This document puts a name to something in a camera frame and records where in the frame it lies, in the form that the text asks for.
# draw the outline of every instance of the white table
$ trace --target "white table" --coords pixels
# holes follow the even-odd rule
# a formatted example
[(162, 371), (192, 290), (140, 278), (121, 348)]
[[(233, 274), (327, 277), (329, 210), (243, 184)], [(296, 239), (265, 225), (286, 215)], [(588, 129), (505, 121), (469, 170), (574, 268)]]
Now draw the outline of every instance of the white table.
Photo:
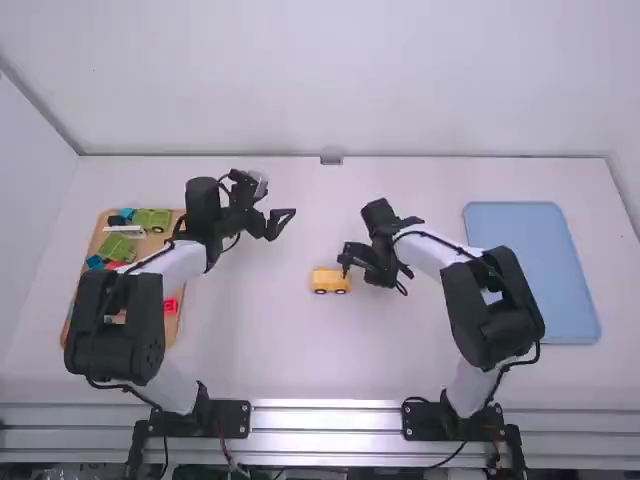
[[(259, 208), (298, 214), (277, 241), (244, 235), (210, 274), (190, 282), (168, 356), (212, 396), (260, 407), (249, 439), (231, 442), (241, 461), (429, 465), (455, 448), (407, 443), (398, 432), (399, 402), (437, 398), (454, 372), (458, 353), (440, 286), (417, 277), (407, 282), (407, 298), (361, 278), (345, 297), (309, 290), (311, 270), (332, 265), (342, 242), (367, 241), (360, 208), (386, 196), (400, 216), (418, 215), (461, 241), (470, 201), (549, 200), (562, 208), (602, 338), (543, 346), (539, 364), (514, 370), (497, 399), (522, 427), (532, 466), (640, 466), (638, 240), (604, 160), (551, 158), (346, 158), (340, 167), (317, 159), (84, 160), (3, 359), (0, 418), (29, 429), (2, 432), (0, 461), (124, 460), (131, 425), (146, 409), (68, 374), (57, 341), (86, 243), (102, 210), (182, 206), (187, 179), (232, 166), (268, 174), (270, 194)], [(150, 447), (160, 460), (160, 444)], [(215, 441), (170, 441), (170, 449), (179, 462), (221, 460)], [(470, 445), (454, 465), (478, 466), (481, 453)]]

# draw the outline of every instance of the metal rail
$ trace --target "metal rail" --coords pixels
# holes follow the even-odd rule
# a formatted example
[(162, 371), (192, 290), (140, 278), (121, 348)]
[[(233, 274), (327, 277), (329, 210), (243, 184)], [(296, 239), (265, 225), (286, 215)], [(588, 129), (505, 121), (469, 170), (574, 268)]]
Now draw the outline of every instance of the metal rail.
[[(412, 466), (444, 459), (457, 442), (407, 442), (399, 403), (353, 400), (253, 401), (247, 440), (228, 441), (248, 465)], [(0, 404), (0, 462), (113, 462), (126, 459), (142, 405)], [(640, 410), (505, 411), (520, 426), (531, 468), (640, 469)], [(491, 445), (470, 443), (450, 466), (481, 468)], [(215, 439), (169, 439), (172, 463), (223, 464)], [(162, 442), (145, 460), (163, 461)]]

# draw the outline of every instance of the black cable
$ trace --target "black cable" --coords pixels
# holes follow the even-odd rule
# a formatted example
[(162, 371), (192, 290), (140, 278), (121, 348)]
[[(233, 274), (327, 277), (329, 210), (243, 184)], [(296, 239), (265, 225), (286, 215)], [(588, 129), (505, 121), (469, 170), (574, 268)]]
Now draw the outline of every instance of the black cable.
[(424, 467), (424, 470), (433, 470), (434, 468), (439, 468), (442, 467), (443, 465), (446, 465), (447, 463), (449, 463), (451, 460), (453, 460), (454, 458), (456, 458), (458, 456), (458, 454), (462, 451), (462, 449), (467, 445), (467, 443), (469, 442), (469, 440), (464, 440), (463, 442), (460, 443), (460, 445), (458, 446), (458, 448), (456, 448), (453, 453), (451, 453), (451, 455), (449, 455), (447, 458), (445, 458), (444, 460), (438, 462), (438, 463), (434, 463), (433, 465), (429, 465), (427, 467)]
[(409, 295), (409, 291), (407, 290), (407, 287), (405, 287), (400, 280), (396, 280), (396, 290), (398, 290), (400, 294), (404, 297)]
[(225, 248), (224, 250), (222, 250), (222, 252), (220, 252), (220, 255), (222, 255), (225, 252), (228, 252), (229, 250), (231, 250), (233, 247), (235, 247), (238, 242), (240, 241), (240, 235), (242, 235), (242, 232), (238, 232), (238, 234), (235, 236), (235, 238), (233, 239), (233, 243), (231, 243), (231, 245), (229, 245), (227, 248)]

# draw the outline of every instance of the blue toy piece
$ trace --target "blue toy piece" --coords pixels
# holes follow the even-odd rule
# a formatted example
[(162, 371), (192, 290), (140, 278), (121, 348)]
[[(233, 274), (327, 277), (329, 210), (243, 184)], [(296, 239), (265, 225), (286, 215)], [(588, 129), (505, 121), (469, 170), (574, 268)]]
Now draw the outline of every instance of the blue toy piece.
[(102, 257), (100, 255), (91, 255), (89, 258), (87, 258), (87, 266), (91, 270), (103, 269), (104, 260), (102, 260)]
[(135, 208), (121, 208), (120, 211), (118, 212), (118, 215), (131, 221), (134, 213), (136, 213)]

